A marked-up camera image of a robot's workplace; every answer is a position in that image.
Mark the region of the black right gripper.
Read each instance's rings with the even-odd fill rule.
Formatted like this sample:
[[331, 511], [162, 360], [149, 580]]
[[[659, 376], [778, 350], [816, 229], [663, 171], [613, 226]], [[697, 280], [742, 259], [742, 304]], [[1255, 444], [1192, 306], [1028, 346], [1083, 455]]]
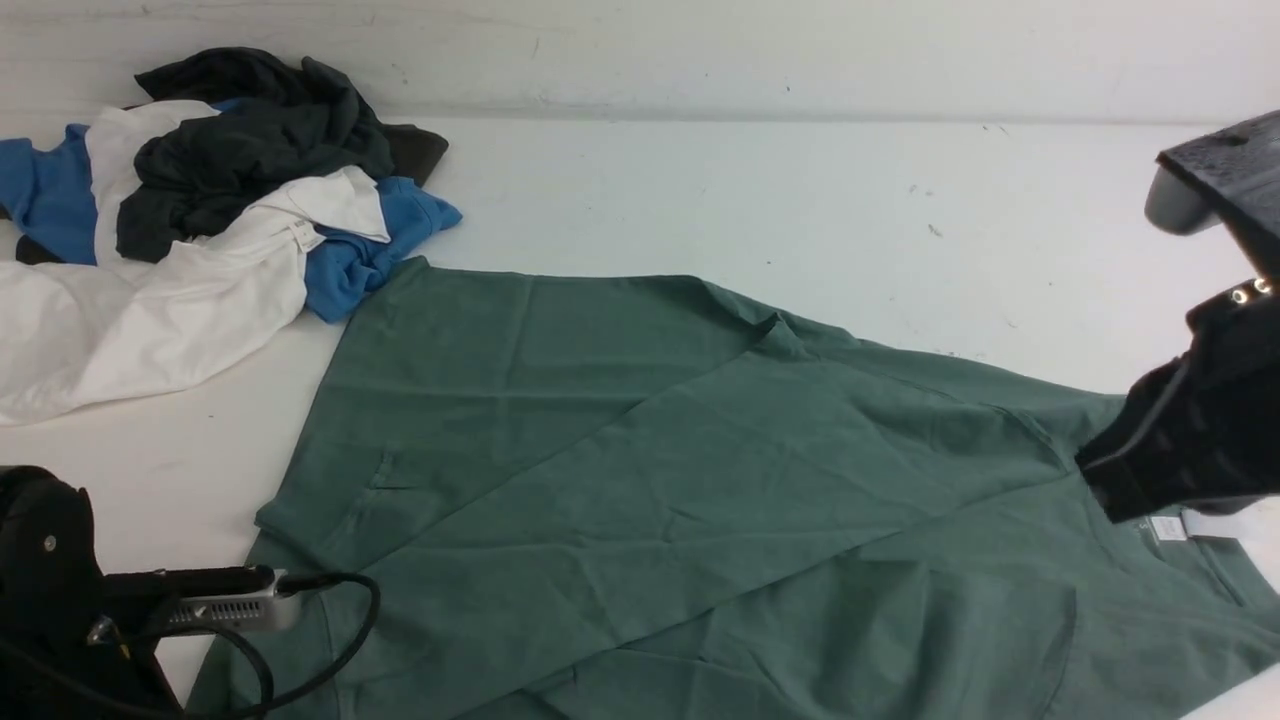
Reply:
[[1279, 491], [1279, 305], [1234, 290], [1188, 314], [1189, 348], [1143, 375], [1076, 454], [1105, 515], [1225, 516]]

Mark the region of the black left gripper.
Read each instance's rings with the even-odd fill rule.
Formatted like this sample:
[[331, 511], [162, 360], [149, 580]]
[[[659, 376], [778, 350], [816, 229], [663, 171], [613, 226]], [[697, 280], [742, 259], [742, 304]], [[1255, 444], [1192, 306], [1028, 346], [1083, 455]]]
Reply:
[[145, 573], [106, 575], [88, 495], [37, 466], [1, 473], [1, 715], [114, 719], [67, 688], [170, 717], [180, 703], [147, 632], [177, 597]]

